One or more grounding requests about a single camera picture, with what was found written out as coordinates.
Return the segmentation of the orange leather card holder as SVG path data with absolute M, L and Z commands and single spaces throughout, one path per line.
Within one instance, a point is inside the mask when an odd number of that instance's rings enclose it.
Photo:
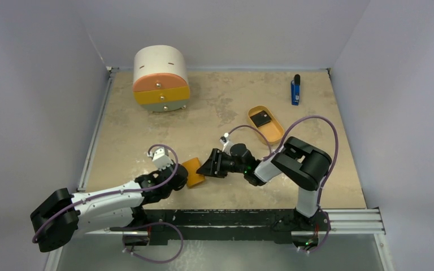
M 205 176 L 197 173 L 197 170 L 201 167 L 199 158 L 192 158 L 183 162 L 183 167 L 188 171 L 187 188 L 192 189 L 205 182 Z

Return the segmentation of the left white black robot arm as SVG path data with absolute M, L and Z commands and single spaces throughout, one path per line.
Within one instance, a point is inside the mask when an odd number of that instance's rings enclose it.
M 141 230 L 146 223 L 142 206 L 181 190 L 189 173 L 181 164 L 143 174 L 123 185 L 93 193 L 55 190 L 30 215 L 32 242 L 50 252 L 72 238 L 104 228 Z

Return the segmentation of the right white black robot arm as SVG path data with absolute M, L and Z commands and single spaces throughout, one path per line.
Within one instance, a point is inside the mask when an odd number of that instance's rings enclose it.
M 243 143 L 232 143 L 221 137 L 223 149 L 214 148 L 196 173 L 224 178 L 228 173 L 241 173 L 253 186 L 263 186 L 284 174 L 299 187 L 294 221 L 303 230 L 316 224 L 319 212 L 319 190 L 329 174 L 332 159 L 323 150 L 296 137 L 288 138 L 283 147 L 268 159 L 256 159 Z

